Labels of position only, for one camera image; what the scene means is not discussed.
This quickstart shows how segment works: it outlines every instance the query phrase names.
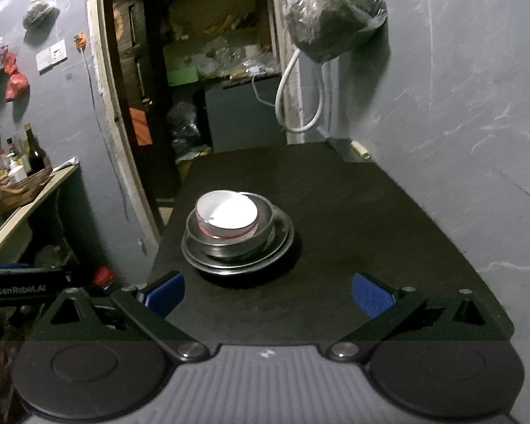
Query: wooden tray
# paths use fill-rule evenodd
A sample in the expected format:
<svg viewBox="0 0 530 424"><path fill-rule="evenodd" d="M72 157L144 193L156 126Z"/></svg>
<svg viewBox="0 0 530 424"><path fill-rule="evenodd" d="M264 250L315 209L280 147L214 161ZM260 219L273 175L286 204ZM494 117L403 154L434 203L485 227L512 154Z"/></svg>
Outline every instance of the wooden tray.
<svg viewBox="0 0 530 424"><path fill-rule="evenodd" d="M16 183L15 185L9 185L8 188L23 188L26 187L28 190L21 194L10 194L0 192L0 216L9 215L14 212L18 207L24 206L33 202L37 198L41 190L49 182L51 176L51 169L43 169L38 173Z"/></svg>

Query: wall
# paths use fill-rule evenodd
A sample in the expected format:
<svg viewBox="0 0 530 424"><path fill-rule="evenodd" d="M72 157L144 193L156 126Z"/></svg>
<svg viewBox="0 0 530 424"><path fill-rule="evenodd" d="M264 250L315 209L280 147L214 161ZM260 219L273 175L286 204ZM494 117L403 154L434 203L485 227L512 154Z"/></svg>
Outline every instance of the wall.
<svg viewBox="0 0 530 424"><path fill-rule="evenodd" d="M386 1L388 27L331 65L330 133L367 146L504 305L530 422L530 0Z"/></svg>
<svg viewBox="0 0 530 424"><path fill-rule="evenodd" d="M73 43L77 33L88 35L85 0L52 0L58 14L40 30L26 33L21 21L29 1L0 0L0 36L16 53L31 86L29 97L5 103L6 78L0 74L0 145L6 148L6 139L21 134L23 123L31 123L53 165L77 156L80 172L61 187L61 214L71 244L80 256L112 266L126 281L142 282L155 250L144 253L138 245L142 232L127 198L126 219L119 179L103 140L111 149L90 48L83 59ZM62 39L68 59L40 75L35 54Z"/></svg>

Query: black plastic bag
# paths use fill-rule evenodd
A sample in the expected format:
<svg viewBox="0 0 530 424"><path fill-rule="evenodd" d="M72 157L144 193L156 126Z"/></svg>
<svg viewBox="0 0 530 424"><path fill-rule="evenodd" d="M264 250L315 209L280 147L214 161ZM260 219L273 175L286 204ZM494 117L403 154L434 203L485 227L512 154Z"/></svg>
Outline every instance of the black plastic bag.
<svg viewBox="0 0 530 424"><path fill-rule="evenodd" d="M293 43L318 64L361 45L386 19L384 0L294 0L287 15Z"/></svg>

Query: wall switch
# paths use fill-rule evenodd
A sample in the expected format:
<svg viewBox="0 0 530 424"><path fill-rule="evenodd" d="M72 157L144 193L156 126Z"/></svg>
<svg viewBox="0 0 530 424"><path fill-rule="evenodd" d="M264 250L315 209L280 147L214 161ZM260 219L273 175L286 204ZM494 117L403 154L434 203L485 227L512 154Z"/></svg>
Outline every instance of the wall switch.
<svg viewBox="0 0 530 424"><path fill-rule="evenodd" d="M42 50L35 56L37 62L37 69L41 72L46 68L58 64L59 62L66 59L66 46L65 40L62 39L53 46L49 46L47 49Z"/></svg>
<svg viewBox="0 0 530 424"><path fill-rule="evenodd" d="M51 65L55 65L57 62L61 62L66 59L66 47L65 40L62 39L58 43L51 46Z"/></svg>

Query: gray textured grip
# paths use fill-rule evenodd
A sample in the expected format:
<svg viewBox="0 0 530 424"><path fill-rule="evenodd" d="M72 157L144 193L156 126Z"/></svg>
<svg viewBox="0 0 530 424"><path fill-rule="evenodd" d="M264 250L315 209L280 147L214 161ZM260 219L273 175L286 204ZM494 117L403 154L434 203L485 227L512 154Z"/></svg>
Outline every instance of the gray textured grip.
<svg viewBox="0 0 530 424"><path fill-rule="evenodd" d="M26 424L48 420L31 417ZM153 401L112 424L430 424L391 405L352 364L313 346L223 346L177 368ZM504 417L483 424L509 423Z"/></svg>

